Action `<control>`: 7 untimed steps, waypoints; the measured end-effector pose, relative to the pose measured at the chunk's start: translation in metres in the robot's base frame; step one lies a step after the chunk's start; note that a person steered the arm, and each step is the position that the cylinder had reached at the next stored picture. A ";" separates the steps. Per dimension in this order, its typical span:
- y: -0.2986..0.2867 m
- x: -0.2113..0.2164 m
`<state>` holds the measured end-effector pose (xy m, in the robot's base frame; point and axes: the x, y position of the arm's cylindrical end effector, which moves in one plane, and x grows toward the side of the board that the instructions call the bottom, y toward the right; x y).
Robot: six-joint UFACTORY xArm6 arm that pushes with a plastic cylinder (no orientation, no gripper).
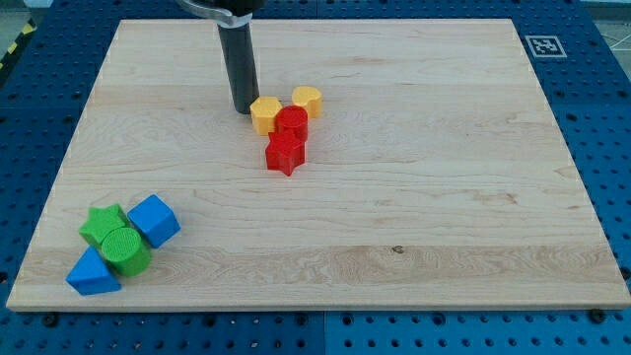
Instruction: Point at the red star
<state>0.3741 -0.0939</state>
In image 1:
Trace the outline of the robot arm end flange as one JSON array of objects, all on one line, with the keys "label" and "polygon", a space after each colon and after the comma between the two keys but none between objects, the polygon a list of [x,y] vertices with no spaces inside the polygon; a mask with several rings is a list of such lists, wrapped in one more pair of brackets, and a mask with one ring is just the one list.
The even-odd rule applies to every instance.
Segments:
[{"label": "robot arm end flange", "polygon": [[266,0],[175,0],[179,7],[199,18],[215,21],[225,29],[247,25],[252,14],[262,8]]}]

